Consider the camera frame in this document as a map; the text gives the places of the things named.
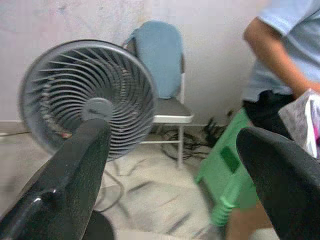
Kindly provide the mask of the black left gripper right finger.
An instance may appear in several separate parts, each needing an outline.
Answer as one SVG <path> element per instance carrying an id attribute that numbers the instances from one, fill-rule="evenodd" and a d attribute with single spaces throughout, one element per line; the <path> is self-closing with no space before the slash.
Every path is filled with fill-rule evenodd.
<path id="1" fill-rule="evenodd" d="M 320 164 L 294 141 L 258 127 L 240 130 L 239 158 L 281 240 L 320 238 Z"/>

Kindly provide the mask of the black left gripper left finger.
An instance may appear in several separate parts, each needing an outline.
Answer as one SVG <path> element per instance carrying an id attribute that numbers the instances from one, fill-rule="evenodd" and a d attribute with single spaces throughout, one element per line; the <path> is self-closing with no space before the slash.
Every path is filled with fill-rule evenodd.
<path id="1" fill-rule="evenodd" d="M 102 119 L 83 122 L 1 218 L 1 239 L 110 240 L 111 223 L 94 210 L 110 135 Z"/>

